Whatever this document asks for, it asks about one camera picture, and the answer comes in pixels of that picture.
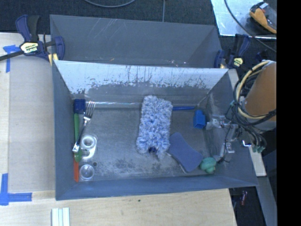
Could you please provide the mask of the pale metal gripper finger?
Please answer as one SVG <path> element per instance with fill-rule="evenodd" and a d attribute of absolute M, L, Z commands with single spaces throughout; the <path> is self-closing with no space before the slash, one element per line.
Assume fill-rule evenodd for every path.
<path fill-rule="evenodd" d="M 225 117 L 212 118 L 206 123 L 206 130 L 226 128 L 229 124 L 230 121 Z"/>
<path fill-rule="evenodd" d="M 218 162 L 230 162 L 233 155 L 235 153 L 234 147 L 231 143 L 226 142 L 223 143 L 221 149 L 218 151 L 217 154 L 217 161 Z"/>

